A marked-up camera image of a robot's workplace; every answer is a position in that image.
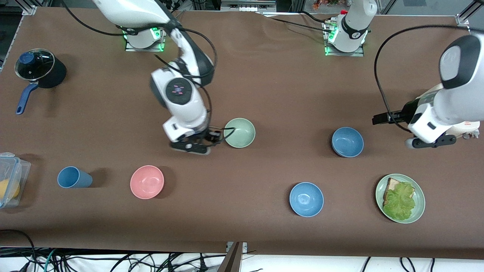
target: blue pot handle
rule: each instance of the blue pot handle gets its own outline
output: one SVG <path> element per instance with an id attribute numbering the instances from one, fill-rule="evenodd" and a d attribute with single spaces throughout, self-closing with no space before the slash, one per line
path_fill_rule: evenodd
<path id="1" fill-rule="evenodd" d="M 22 95 L 20 96 L 20 100 L 18 101 L 17 111 L 15 112 L 17 115 L 24 113 L 30 93 L 38 87 L 39 85 L 37 85 L 37 83 L 30 83 L 27 87 L 25 87 Z"/>

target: lettuce leaf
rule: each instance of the lettuce leaf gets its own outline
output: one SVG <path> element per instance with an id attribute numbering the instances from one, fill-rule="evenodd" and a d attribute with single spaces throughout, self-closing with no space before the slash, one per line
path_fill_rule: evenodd
<path id="1" fill-rule="evenodd" d="M 395 190 L 388 190 L 388 204 L 383 206 L 383 211 L 395 220 L 409 219 L 415 207 L 415 201 L 410 197 L 413 191 L 410 182 L 401 182 Z"/>

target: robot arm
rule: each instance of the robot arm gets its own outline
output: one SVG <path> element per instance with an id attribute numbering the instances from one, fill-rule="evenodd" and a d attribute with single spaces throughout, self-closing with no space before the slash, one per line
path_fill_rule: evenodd
<path id="1" fill-rule="evenodd" d="M 131 45 L 150 46 L 153 36 L 149 32 L 153 27 L 162 27 L 173 39 L 182 51 L 181 56 L 154 71 L 150 81 L 155 97 L 172 114 L 163 128 L 172 143 L 205 133 L 209 120 L 198 87 L 212 81 L 214 66 L 180 22 L 155 0 L 93 1 L 110 22 L 127 33 L 137 33 L 126 35 Z"/>
<path id="2" fill-rule="evenodd" d="M 479 121 L 484 120 L 483 57 L 484 35 L 458 38 L 440 57 L 441 83 L 408 102 L 401 111 L 394 112 L 395 120 L 407 122 L 408 129 L 423 142 L 421 146 L 455 143 L 455 136 L 460 135 L 452 139 L 445 134 L 473 133 Z M 387 113 L 373 118 L 373 124 L 391 122 Z"/>
<path id="3" fill-rule="evenodd" d="M 347 14 L 336 17 L 338 30 L 329 42 L 342 52 L 356 51 L 364 42 L 377 9 L 375 0 L 354 0 Z"/>

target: brown table cover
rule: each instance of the brown table cover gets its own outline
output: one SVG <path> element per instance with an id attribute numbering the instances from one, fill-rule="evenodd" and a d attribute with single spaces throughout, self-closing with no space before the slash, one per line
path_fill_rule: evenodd
<path id="1" fill-rule="evenodd" d="M 89 25 L 119 31 L 98 10 L 73 9 Z M 306 16 L 280 16 L 318 26 Z M 213 82 L 213 125 L 244 117 L 257 130 L 244 149 L 221 144 L 208 156 L 173 151 L 162 124 L 169 112 L 149 89 L 162 66 L 153 53 L 125 52 L 120 37 L 97 34 L 62 8 L 24 18 L 0 74 L 0 151 L 32 163 L 20 206 L 0 211 L 0 228 L 27 232 L 36 246 L 223 252 L 247 241 L 259 254 L 482 258 L 484 140 L 409 150 L 394 125 L 372 126 L 385 107 L 373 76 L 376 50 L 392 33 L 452 17 L 377 16 L 365 57 L 324 55 L 321 33 L 248 12 L 185 12 L 184 27 L 204 33 L 219 56 Z M 462 31 L 427 29 L 400 35 L 381 54 L 379 76 L 394 110 L 439 83 L 444 48 Z M 208 44 L 194 40 L 210 56 Z M 65 63 L 65 81 L 34 91 L 15 115 L 26 82 L 18 56 L 46 48 Z M 171 60 L 172 41 L 159 53 Z M 364 137 L 356 158 L 331 149 L 335 129 Z M 74 165 L 94 177 L 91 188 L 62 189 L 58 172 Z M 137 199 L 129 180 L 154 165 L 165 188 Z M 375 186 L 389 173 L 412 177 L 426 208 L 413 224 L 397 224 L 377 208 Z M 310 181 L 324 194 L 313 218 L 297 216 L 288 195 Z M 2 245 L 27 245 L 2 234 Z"/>

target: plate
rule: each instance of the plate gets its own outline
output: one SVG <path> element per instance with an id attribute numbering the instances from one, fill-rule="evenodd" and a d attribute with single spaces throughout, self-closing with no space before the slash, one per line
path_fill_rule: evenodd
<path id="1" fill-rule="evenodd" d="M 412 209 L 412 214 L 410 218 L 405 220 L 393 219 L 383 211 L 383 195 L 385 194 L 385 190 L 388 185 L 388 178 L 394 178 L 400 182 L 410 182 L 412 187 L 415 189 L 415 193 L 413 194 L 413 197 L 412 197 L 413 201 L 415 201 L 415 207 Z M 391 220 L 397 223 L 402 223 L 402 224 L 413 223 L 422 216 L 425 210 L 425 197 L 424 197 L 424 193 L 422 192 L 422 189 L 413 179 L 402 174 L 390 174 L 390 175 L 384 176 L 377 184 L 377 189 L 375 191 L 375 198 L 377 200 L 378 208 L 380 208 L 381 212 L 386 217 L 390 218 Z"/>

